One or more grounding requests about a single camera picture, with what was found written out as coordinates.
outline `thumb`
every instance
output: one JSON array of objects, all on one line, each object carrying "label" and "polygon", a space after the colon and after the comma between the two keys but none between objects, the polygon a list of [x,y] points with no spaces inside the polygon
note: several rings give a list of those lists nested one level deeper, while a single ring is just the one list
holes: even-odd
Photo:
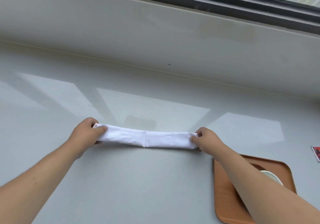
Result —
[{"label": "thumb", "polygon": [[94,128],[94,131],[96,132],[96,134],[98,136],[101,136],[103,133],[105,133],[106,131],[108,130],[108,127],[106,126],[101,126],[101,127],[97,127],[97,128]]},{"label": "thumb", "polygon": [[189,140],[190,140],[190,142],[196,144],[197,146],[198,146],[199,143],[200,143],[200,137],[197,137],[197,136],[191,136],[191,137],[189,138]]}]

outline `left hand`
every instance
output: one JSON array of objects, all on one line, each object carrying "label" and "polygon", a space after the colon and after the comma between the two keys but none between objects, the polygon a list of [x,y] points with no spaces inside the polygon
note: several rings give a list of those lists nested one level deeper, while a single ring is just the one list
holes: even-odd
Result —
[{"label": "left hand", "polygon": [[96,119],[89,117],[80,122],[71,133],[66,144],[78,151],[79,157],[92,147],[97,139],[107,131],[106,126],[92,128],[94,124],[99,123]]}]

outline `black window seal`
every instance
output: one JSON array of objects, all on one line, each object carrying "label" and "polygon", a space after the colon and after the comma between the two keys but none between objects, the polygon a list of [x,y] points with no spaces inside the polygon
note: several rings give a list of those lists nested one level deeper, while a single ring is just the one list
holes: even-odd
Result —
[{"label": "black window seal", "polygon": [[320,35],[320,8],[285,0],[151,0]]}]

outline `hand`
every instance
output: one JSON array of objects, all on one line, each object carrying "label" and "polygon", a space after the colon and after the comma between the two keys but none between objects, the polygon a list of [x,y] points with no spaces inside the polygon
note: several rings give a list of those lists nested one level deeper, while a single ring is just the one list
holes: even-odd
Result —
[{"label": "hand", "polygon": [[196,144],[203,152],[215,157],[219,149],[224,146],[221,139],[208,128],[201,127],[196,131],[198,136],[190,137],[190,141]]},{"label": "hand", "polygon": [[75,127],[66,141],[66,144],[72,145],[78,151],[79,157],[93,146],[97,139],[108,129],[106,126],[92,128],[95,123],[98,123],[98,121],[92,117],[84,119]]}]

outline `forearm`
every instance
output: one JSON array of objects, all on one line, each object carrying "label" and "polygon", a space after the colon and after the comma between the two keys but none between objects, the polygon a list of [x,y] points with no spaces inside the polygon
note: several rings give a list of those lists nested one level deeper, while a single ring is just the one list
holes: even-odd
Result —
[{"label": "forearm", "polygon": [[222,144],[214,158],[220,162],[257,224],[316,224],[320,212],[284,186],[262,174]]},{"label": "forearm", "polygon": [[0,223],[33,222],[76,157],[75,151],[65,143],[0,187]]}]

